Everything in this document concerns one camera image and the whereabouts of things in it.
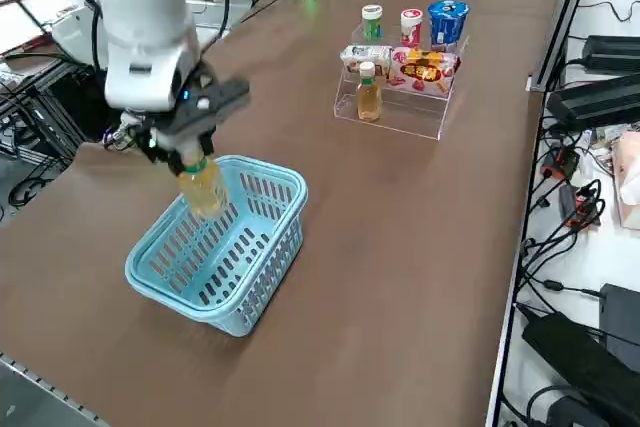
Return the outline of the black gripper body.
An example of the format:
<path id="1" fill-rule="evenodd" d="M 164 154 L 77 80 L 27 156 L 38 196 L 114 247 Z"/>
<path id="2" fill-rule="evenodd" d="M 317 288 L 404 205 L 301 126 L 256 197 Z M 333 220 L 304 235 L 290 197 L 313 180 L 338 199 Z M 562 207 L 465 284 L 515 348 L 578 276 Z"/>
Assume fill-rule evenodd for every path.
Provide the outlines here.
<path id="1" fill-rule="evenodd" d="M 246 78 L 219 80 L 209 64 L 199 62 L 179 91 L 172 110 L 145 115 L 145 154 L 153 162 L 167 162 L 167 154 L 173 150 L 181 154 L 194 146 L 201 149 L 198 137 L 207 131 L 215 132 L 218 125 L 248 103 L 249 97 Z"/>

